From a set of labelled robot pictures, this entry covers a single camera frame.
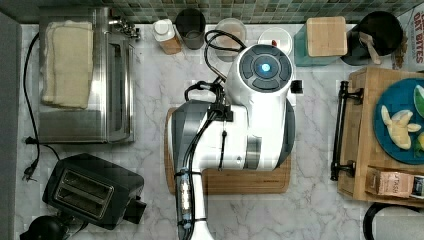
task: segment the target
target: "marble countertop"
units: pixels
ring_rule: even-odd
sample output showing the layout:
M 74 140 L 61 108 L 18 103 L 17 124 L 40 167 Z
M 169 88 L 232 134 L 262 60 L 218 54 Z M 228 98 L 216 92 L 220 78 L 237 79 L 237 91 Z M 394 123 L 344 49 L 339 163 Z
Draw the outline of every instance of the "marble countertop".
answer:
M 301 25 L 247 25 L 247 45 L 256 43 L 270 27 L 282 27 L 291 36 Z M 22 56 L 38 31 L 36 25 L 23 25 Z M 139 173 L 145 179 L 142 201 L 147 203 L 142 222 L 123 221 L 114 231 L 89 225 L 74 239 L 176 239 L 174 196 L 168 192 L 163 164 L 163 131 L 166 112 L 184 102 L 184 90 L 197 80 L 212 81 L 203 51 L 183 49 L 165 55 L 155 42 L 151 25 L 138 25 L 142 39 L 135 42 L 136 142 L 114 145 L 53 145 L 61 158 L 86 152 Z M 38 43 L 30 61 L 28 83 L 39 74 Z M 211 54 L 212 65 L 227 72 L 230 63 Z M 390 58 L 384 58 L 390 68 Z M 360 67 L 341 60 L 325 67 L 296 68 L 295 79 L 303 80 L 304 94 L 297 97 L 296 141 L 289 189 L 274 195 L 208 196 L 208 225 L 216 239 L 363 239 L 362 218 L 369 204 L 346 199 L 330 181 L 333 139 L 336 126 L 337 93 L 340 81 Z M 35 158 L 36 148 L 22 139 L 33 131 L 21 89 L 19 102 L 18 163 L 15 201 L 15 238 L 26 231 L 38 216 L 55 210 L 41 197 L 56 158 L 47 148 L 34 174 L 35 181 L 22 181 L 23 171 Z

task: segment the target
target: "cardboard box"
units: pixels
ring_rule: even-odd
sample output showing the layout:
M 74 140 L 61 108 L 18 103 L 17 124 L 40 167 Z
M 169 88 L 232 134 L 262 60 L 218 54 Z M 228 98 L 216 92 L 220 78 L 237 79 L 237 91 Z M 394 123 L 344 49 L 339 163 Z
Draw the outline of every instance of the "cardboard box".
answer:
M 400 172 L 380 171 L 368 168 L 365 191 L 383 196 L 409 198 L 412 193 L 414 176 Z

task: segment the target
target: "blue plate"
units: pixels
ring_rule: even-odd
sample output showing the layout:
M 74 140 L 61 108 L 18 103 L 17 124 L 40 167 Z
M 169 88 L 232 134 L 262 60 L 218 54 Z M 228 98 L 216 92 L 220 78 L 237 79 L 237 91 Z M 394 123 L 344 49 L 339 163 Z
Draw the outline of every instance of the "blue plate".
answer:
M 374 111 L 374 132 L 381 147 L 392 158 L 406 164 L 424 164 L 424 152 L 420 157 L 414 157 L 414 145 L 418 135 L 424 131 L 424 118 L 422 118 L 414 105 L 414 89 L 417 85 L 424 86 L 422 78 L 408 78 L 392 84 L 384 91 L 377 102 Z M 421 125 L 421 129 L 415 133 L 409 133 L 411 137 L 411 148 L 409 150 L 400 149 L 389 136 L 386 125 L 381 118 L 381 107 L 386 106 L 390 117 L 401 110 L 410 110 L 414 115 L 409 123 Z

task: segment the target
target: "cup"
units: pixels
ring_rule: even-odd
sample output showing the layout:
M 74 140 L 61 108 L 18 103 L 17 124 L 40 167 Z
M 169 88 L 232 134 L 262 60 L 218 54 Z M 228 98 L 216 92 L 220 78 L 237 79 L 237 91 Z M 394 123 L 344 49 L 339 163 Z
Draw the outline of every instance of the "cup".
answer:
M 199 10 L 189 8 L 181 11 L 175 25 L 188 48 L 196 50 L 203 46 L 206 20 Z
M 394 52 L 403 38 L 402 27 L 395 16 L 383 11 L 368 14 L 347 33 L 348 50 L 341 59 L 352 66 L 367 65 L 371 59 L 367 45 L 359 40 L 359 32 L 371 35 L 379 56 Z

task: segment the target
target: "black handle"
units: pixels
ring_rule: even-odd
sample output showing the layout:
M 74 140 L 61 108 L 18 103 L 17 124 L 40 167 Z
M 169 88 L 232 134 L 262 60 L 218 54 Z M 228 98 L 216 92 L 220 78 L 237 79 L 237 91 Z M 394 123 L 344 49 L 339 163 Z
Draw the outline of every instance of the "black handle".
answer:
M 348 161 L 347 165 L 340 165 L 340 155 L 342 148 L 342 137 L 344 128 L 344 118 L 346 113 L 346 101 L 350 98 L 355 100 L 355 105 L 363 103 L 364 89 L 360 88 L 354 93 L 348 92 L 349 82 L 342 81 L 339 90 L 339 104 L 337 108 L 336 133 L 334 136 L 333 161 L 331 162 L 331 180 L 339 180 L 339 172 L 345 171 L 349 177 L 355 176 L 356 165 L 354 161 Z

